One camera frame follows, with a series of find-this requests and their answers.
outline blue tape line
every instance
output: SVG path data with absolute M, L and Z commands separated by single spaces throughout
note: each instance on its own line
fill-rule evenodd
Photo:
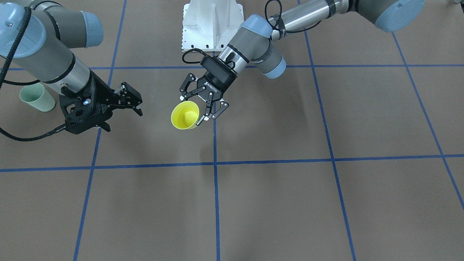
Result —
M 464 65 L 407 65 L 408 67 L 464 67 Z
M 115 51 L 113 53 L 113 61 L 111 63 L 111 67 L 115 66 L 117 49 L 118 49 L 118 46 L 119 46 L 119 39 L 121 37 L 122 24 L 123 24 L 123 21 L 124 21 L 124 15 L 126 13 L 126 5 L 127 5 L 127 0 L 124 0 L 124 5 L 122 7 L 122 14 L 121 14 L 121 22 L 119 24 L 119 31 L 118 31 L 118 35 L 117 35 L 117 39 L 116 39 Z M 113 69 L 110 70 L 110 76 L 108 78 L 108 86 L 111 85 L 112 78 L 113 78 Z M 81 223 L 79 225 L 79 232 L 77 234 L 76 248 L 74 250 L 73 261 L 77 261 L 77 257 L 79 255 L 79 248 L 80 248 L 80 243 L 81 243 L 81 238 L 82 238 L 82 231 L 84 229 L 85 214 L 87 212 L 87 204 L 89 202 L 90 188 L 92 186 L 92 179 L 93 179 L 93 173 L 94 173 L 94 170 L 95 170 L 95 164 L 97 162 L 98 147 L 100 145 L 100 137 L 101 137 L 101 135 L 102 135 L 102 129 L 100 128 L 100 129 L 98 129 L 97 140 L 95 141 L 95 151 L 94 151 L 94 154 L 93 154 L 92 166 L 91 166 L 91 169 L 90 169 L 89 181 L 88 181 L 88 184 L 87 184 L 87 190 L 85 192 L 84 207 L 83 207 L 83 210 L 82 210 Z
M 21 169 L 0 169 L 1 172 L 32 172 L 32 171 L 63 171 L 63 170 L 90 170 L 90 167 L 51 167 L 51 168 L 21 168 Z
M 100 144 L 100 136 L 102 134 L 102 129 L 98 130 L 97 140 L 95 141 L 95 150 L 93 153 L 92 166 L 90 168 L 89 181 L 87 182 L 87 190 L 85 192 L 84 206 L 82 208 L 81 222 L 79 224 L 79 232 L 77 233 L 76 248 L 74 249 L 74 258 L 73 261 L 77 261 L 77 256 L 79 254 L 79 248 L 81 245 L 82 231 L 84 229 L 85 214 L 87 213 L 87 205 L 89 203 L 90 188 L 92 186 L 93 172 L 95 167 L 95 162 L 97 161 L 98 147 Z
M 127 6 L 127 0 L 124 0 L 124 5 L 122 7 L 121 21 L 119 23 L 119 29 L 117 32 L 115 51 L 113 53 L 113 61 L 111 62 L 110 79 L 108 80 L 108 86 L 110 87 L 111 87 L 111 80 L 113 79 L 113 71 L 114 71 L 115 63 L 116 63 L 117 50 L 119 48 L 119 40 L 121 38 L 122 25 L 124 23 L 124 16 L 126 15 L 126 6 Z
M 449 155 L 444 155 L 445 158 L 463 158 L 464 154 L 449 154 Z
M 461 203 L 461 207 L 464 209 L 464 201 L 463 201 L 463 198 L 461 196 L 461 193 L 459 192 L 459 188 L 458 186 L 456 185 L 456 181 L 454 180 L 454 177 L 453 177 L 453 174 L 451 173 L 451 170 L 450 170 L 450 167 L 448 166 L 448 162 L 446 161 L 446 157 L 445 155 L 443 154 L 443 150 L 441 149 L 441 146 L 440 146 L 440 142 L 438 142 L 438 138 L 437 138 L 437 135 L 435 134 L 435 130 L 433 129 L 433 126 L 432 126 L 432 122 L 430 121 L 430 118 L 427 114 L 427 111 L 425 110 L 425 106 L 424 106 L 424 103 L 422 102 L 422 99 L 420 97 L 420 94 L 419 94 L 419 91 L 417 89 L 417 86 L 416 86 L 416 83 L 414 82 L 414 78 L 412 77 L 412 74 L 411 74 L 411 71 L 409 70 L 409 66 L 408 64 L 406 63 L 406 59 L 403 55 L 403 52 L 401 50 L 401 47 L 400 47 L 400 43 L 398 42 L 398 39 L 396 38 L 396 35 L 395 33 L 392 33 L 393 35 L 393 38 L 395 40 L 395 43 L 396 43 L 396 46 L 398 47 L 398 51 L 400 52 L 400 55 L 401 55 L 401 59 L 403 59 L 403 63 L 405 64 L 406 66 L 406 70 L 407 70 L 407 73 L 409 75 L 409 79 L 411 80 L 411 83 L 412 83 L 412 86 L 414 88 L 414 91 L 416 92 L 416 96 L 417 96 L 417 99 L 419 100 L 419 103 L 420 103 L 420 107 L 422 108 L 422 111 L 425 115 L 425 118 L 427 119 L 427 123 L 429 124 L 429 127 L 430 127 L 430 131 L 432 132 L 432 135 L 433 135 L 433 138 L 435 139 L 435 143 L 437 144 L 437 147 L 438 147 L 438 150 L 440 152 L 440 155 L 443 159 L 443 163 L 445 164 L 445 167 L 446 167 L 446 171 L 448 172 L 448 175 L 450 176 L 450 179 L 451 179 L 451 183 L 453 184 L 453 187 L 454 187 L 454 190 L 456 191 L 456 194 L 458 196 L 458 199 L 459 199 L 459 202 Z
M 163 163 L 163 164 L 141 164 L 141 165 L 113 165 L 113 166 L 95 166 L 96 170 L 114 170 L 114 169 L 142 169 L 142 168 L 166 168 L 166 167 L 192 167 L 192 166 L 213 166 L 213 162 L 200 163 Z
M 350 68 L 350 67 L 405 67 L 405 65 L 314 65 L 315 68 Z M 464 65 L 408 65 L 408 67 L 464 67 Z M 248 65 L 246 68 L 257 68 Z M 311 68 L 311 65 L 287 65 L 287 68 Z M 90 67 L 92 70 L 156 70 L 156 69 L 203 69 L 202 66 L 122 66 L 122 67 Z M 10 68 L 11 71 L 24 71 L 23 68 Z
M 351 237 L 351 230 L 350 230 L 350 227 L 349 227 L 348 215 L 346 213 L 345 201 L 343 199 L 342 187 L 340 185 L 340 179 L 338 177 L 338 170 L 337 170 L 337 166 L 336 166 L 336 163 L 335 163 L 334 152 L 332 150 L 332 143 L 330 141 L 329 129 L 327 127 L 327 120 L 325 118 L 324 106 L 322 104 L 322 98 L 321 98 L 321 92 L 319 90 L 319 84 L 317 82 L 316 69 L 314 67 L 313 56 L 312 56 L 312 53 L 311 53 L 311 47 L 309 45 L 308 34 L 307 34 L 306 31 L 304 32 L 304 36 L 305 36 L 305 39 L 306 39 L 306 46 L 308 48 L 309 60 L 311 62 L 311 69 L 312 69 L 312 72 L 313 72 L 314 83 L 316 85 L 317 99 L 319 101 L 319 105 L 320 105 L 320 108 L 321 108 L 322 121 L 324 122 L 325 135 L 326 135 L 326 138 L 327 138 L 327 144 L 329 146 L 329 152 L 330 152 L 330 159 L 331 159 L 331 162 L 332 162 L 332 167 L 334 169 L 335 181 L 337 183 L 337 189 L 338 189 L 338 196 L 340 198 L 340 205 L 342 207 L 342 212 L 343 212 L 343 219 L 345 220 L 345 227 L 346 227 L 346 231 L 347 231 L 349 246 L 350 246 L 350 249 L 351 249 L 351 256 L 353 258 L 353 261 L 356 261 L 356 253 L 354 251 L 353 239 Z
M 203 69 L 202 66 L 128 66 L 114 67 L 115 70 L 156 70 L 156 69 Z
M 255 160 L 255 161 L 223 161 L 218 165 L 242 165 L 242 164 L 280 164 L 280 163 L 315 163 L 331 162 L 332 159 L 288 159 L 288 160 Z
M 423 155 L 423 156 L 398 156 L 398 157 L 359 157 L 359 158 L 336 158 L 335 161 L 371 161 L 371 160 L 400 160 L 400 159 L 427 159 L 442 158 L 441 155 Z
M 404 65 L 315 65 L 315 68 L 344 68 L 344 67 L 405 67 Z
M 216 104 L 213 104 L 214 113 L 216 113 Z M 221 260 L 221 241 L 219 225 L 219 185 L 218 185 L 218 140 L 217 140 L 217 122 L 213 120 L 213 155 L 214 155 L 214 203 L 216 210 L 216 261 Z
M 373 161 L 373 160 L 402 160 L 402 159 L 428 159 L 428 158 L 464 158 L 464 154 L 449 155 L 417 155 L 417 156 L 391 156 L 391 157 L 353 157 L 353 158 L 334 158 L 336 162 L 346 161 Z M 288 160 L 255 160 L 255 161 L 222 161 L 219 165 L 242 165 L 242 164 L 286 164 L 286 163 L 317 163 L 331 162 L 330 158 L 323 159 L 288 159 Z M 161 163 L 161 164 L 133 164 L 133 165 L 105 165 L 95 166 L 95 170 L 113 169 L 137 169 L 137 168 L 165 168 L 165 167 L 193 167 L 193 166 L 214 166 L 214 162 L 195 162 L 195 163 Z M 0 169 L 0 173 L 6 172 L 33 172 L 33 171 L 63 171 L 63 170 L 90 170 L 91 166 L 81 167 L 51 167 L 51 168 L 23 168 L 23 169 Z

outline yellow plastic cup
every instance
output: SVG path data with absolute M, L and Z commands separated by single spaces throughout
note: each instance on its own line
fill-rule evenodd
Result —
M 171 122 L 179 130 L 191 130 L 195 128 L 200 119 L 200 109 L 192 101 L 179 103 L 171 114 Z

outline light green cup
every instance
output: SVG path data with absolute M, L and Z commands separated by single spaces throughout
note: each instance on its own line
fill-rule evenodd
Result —
M 51 111 L 56 105 L 53 97 L 40 83 L 24 86 L 19 98 L 39 111 Z

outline gray robot arm segment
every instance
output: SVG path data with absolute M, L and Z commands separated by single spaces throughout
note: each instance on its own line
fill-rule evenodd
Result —
M 27 14 L 31 13 L 29 6 L 24 9 L 11 2 L 0 4 L 0 55 L 7 57 L 7 62 L 12 59 L 61 94 L 60 108 L 65 117 L 66 130 L 73 134 L 79 134 L 92 127 L 110 131 L 110 126 L 105 121 L 112 117 L 115 109 L 133 109 L 142 116 L 142 98 L 139 92 L 125 82 L 119 90 L 111 89 L 69 50 L 71 45 L 85 47 L 84 44 L 89 44 L 87 22 L 84 22 L 83 26 L 82 21 L 77 21 L 77 30 L 71 30 L 75 33 L 84 32 L 86 41 L 82 41 L 82 33 L 77 36 L 77 41 L 73 41 L 69 35 L 68 46 L 62 42 L 63 38 L 61 41 L 58 39 L 63 35 L 64 29 L 72 27 L 72 23 L 61 23 L 63 26 L 57 33 L 56 27 L 51 24 L 52 18 L 59 17 L 56 14 L 63 12 L 71 17 L 75 14 L 85 19 L 86 13 L 73 13 L 52 1 L 41 1 L 35 8 L 30 19 L 24 20 L 26 11 Z M 55 16 L 47 12 L 53 9 Z M 20 28 L 26 28 L 24 34 L 19 33 Z M 18 42 L 17 37 L 20 35 L 22 39 L 17 49 L 14 49 L 13 42 Z
M 221 105 L 228 104 L 223 99 L 223 94 L 247 64 L 252 62 L 268 78 L 277 78 L 285 71 L 285 59 L 274 48 L 272 41 L 284 38 L 287 33 L 307 30 L 305 28 L 337 13 L 350 11 L 358 12 L 381 30 L 392 32 L 409 24 L 422 10 L 423 5 L 424 0 L 307 0 L 271 16 L 268 20 L 254 14 L 239 27 L 218 57 L 203 58 L 201 65 L 207 70 L 203 77 L 196 78 L 193 74 L 187 76 L 180 88 L 181 101 L 198 95 L 207 103 L 206 113 L 197 125 L 210 117 L 217 118 L 225 107 L 221 106 L 218 112 L 211 115 L 212 103 L 220 101 Z M 224 72 L 231 75 L 227 77 L 227 82 L 217 81 L 220 78 L 217 75 Z M 197 88 L 188 92 L 187 88 L 193 81 L 197 81 Z

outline black band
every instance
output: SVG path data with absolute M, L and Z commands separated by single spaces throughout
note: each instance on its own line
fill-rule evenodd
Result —
M 272 41 L 269 39 L 269 48 L 267 48 L 266 52 L 263 55 L 261 55 L 261 57 L 259 57 L 258 59 L 251 60 L 251 62 L 254 64 L 259 64 L 263 61 L 266 61 L 272 54 L 272 46 Z
M 280 17 L 280 16 L 271 16 L 272 18 L 274 18 L 274 21 L 276 22 L 276 29 L 279 30 L 279 39 L 282 39 L 282 38 L 285 38 L 285 36 L 287 35 L 287 29 L 285 28 L 285 23 L 284 23 L 284 20 Z
M 42 2 L 40 2 L 40 3 L 38 3 L 38 4 L 36 4 L 36 5 L 34 6 L 34 9 L 33 9 L 33 10 L 35 10 L 38 6 L 40 6 L 41 4 L 44 4 L 44 3 L 54 3 L 54 4 L 57 4 L 57 5 L 59 5 L 59 6 L 62 7 L 62 5 L 60 5 L 59 3 L 54 2 L 54 1 L 42 1 Z
M 61 81 L 62 79 L 64 79 L 66 76 L 68 76 L 68 74 L 72 71 L 72 69 L 74 69 L 74 65 L 76 64 L 76 56 L 73 54 L 72 55 L 72 62 L 71 64 L 69 65 L 68 69 L 58 78 L 54 79 L 54 80 L 51 80 L 51 81 L 48 81 L 48 82 L 43 82 L 44 84 L 54 84 L 56 82 L 59 82 Z
M 52 7 L 63 7 L 63 6 L 49 6 L 49 7 L 45 8 L 44 11 L 47 11 L 48 9 L 50 9 Z
M 332 15 L 335 15 L 337 12 L 337 7 L 335 6 L 335 1 L 334 0 L 325 0 L 327 4 L 329 5 L 329 16 L 327 18 L 332 17 Z
M 53 27 L 55 28 L 55 34 L 56 34 L 58 40 L 61 41 L 61 34 L 60 34 L 60 32 L 59 32 L 59 28 L 58 28 L 58 23 L 57 23 L 57 21 L 56 21 L 55 18 L 52 16 L 52 14 L 50 14 L 50 13 L 47 12 L 47 11 L 44 11 L 44 12 L 48 15 L 48 17 L 49 17 L 50 20 L 52 21 Z
M 236 52 L 240 57 L 245 60 L 246 63 L 249 63 L 250 60 L 245 57 L 239 50 L 237 50 L 235 47 L 233 47 L 231 44 L 227 44 L 227 47 L 231 48 L 234 52 Z

